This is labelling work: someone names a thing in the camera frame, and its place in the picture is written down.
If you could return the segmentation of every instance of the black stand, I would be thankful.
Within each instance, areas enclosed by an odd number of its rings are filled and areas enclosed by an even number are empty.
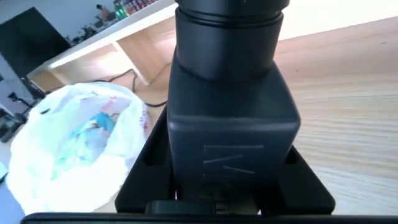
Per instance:
[[[333,197],[293,146],[274,185],[257,192],[206,189],[197,192],[202,195],[201,203],[195,202],[197,206],[182,202],[175,206],[177,210],[170,210],[172,203],[156,202],[173,201],[176,193],[166,122],[164,109],[116,198],[115,206],[119,213],[176,214],[187,207],[204,212],[208,211],[208,202],[215,204],[214,213],[249,214],[260,210],[263,215],[313,215],[333,211]],[[177,195],[178,201],[189,198],[183,190]]]

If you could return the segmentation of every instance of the black cable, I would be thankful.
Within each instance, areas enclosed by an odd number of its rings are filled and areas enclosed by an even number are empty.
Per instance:
[[[135,93],[136,92],[136,79],[137,79],[137,75],[134,73],[134,78],[132,79],[132,92]],[[167,104],[167,100],[158,104],[152,104],[152,103],[145,103],[147,106],[151,107],[151,108],[158,108],[161,106],[164,106]]]
[[[127,70],[127,71],[125,71],[124,73],[122,73],[122,74],[120,74],[120,75],[118,75],[118,76],[116,76],[116,77],[113,77],[113,78],[111,78],[110,80],[94,80],[94,81],[92,81],[92,82],[113,82],[113,81],[115,81],[115,80],[117,80],[118,78],[121,78],[121,77],[123,77],[123,76],[125,76],[127,73],[129,73],[129,72],[132,72],[133,74],[134,74],[134,78],[133,78],[133,80],[132,80],[132,92],[133,93],[136,93],[136,79],[137,79],[137,74],[134,72],[134,70],[133,69],[129,69],[129,70]],[[61,87],[57,87],[57,88],[54,88],[54,89],[52,89],[52,90],[49,90],[49,91],[47,91],[46,92],[46,94],[49,94],[49,93],[51,93],[51,92],[53,92],[53,91],[55,91],[55,90],[58,90],[59,88],[61,88]],[[145,103],[147,106],[149,106],[149,107],[151,107],[151,108],[158,108],[158,107],[161,107],[161,106],[164,106],[164,105],[166,105],[167,104],[167,100],[166,101],[164,101],[164,102],[161,102],[161,103],[158,103],[158,104],[152,104],[152,103]]]

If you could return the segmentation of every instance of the white shelf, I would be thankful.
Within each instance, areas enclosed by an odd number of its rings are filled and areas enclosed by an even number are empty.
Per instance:
[[[62,54],[44,62],[27,76],[32,78],[175,15],[175,0],[159,0]]]

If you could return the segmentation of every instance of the black monitor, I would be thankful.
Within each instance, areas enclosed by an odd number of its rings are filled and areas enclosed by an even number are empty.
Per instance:
[[[70,48],[34,7],[0,24],[0,37],[0,53],[19,77]]]

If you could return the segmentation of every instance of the black square base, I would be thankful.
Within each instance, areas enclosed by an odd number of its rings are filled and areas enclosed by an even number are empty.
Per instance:
[[[218,204],[223,193],[209,195],[209,192],[220,193],[218,189],[194,193],[204,195],[199,199],[213,199]],[[175,193],[165,108],[116,198],[116,210],[144,213],[153,201],[175,200]],[[177,194],[179,200],[192,198],[184,195],[183,190]],[[232,196],[226,194],[226,198],[221,204],[227,209],[215,206],[217,213],[228,212],[225,202],[234,204],[231,207],[235,209],[229,212],[256,213],[260,210],[263,215],[330,214],[335,207],[329,191],[293,146],[273,185],[259,187],[255,192],[233,192]],[[243,212],[236,210],[239,205]]]

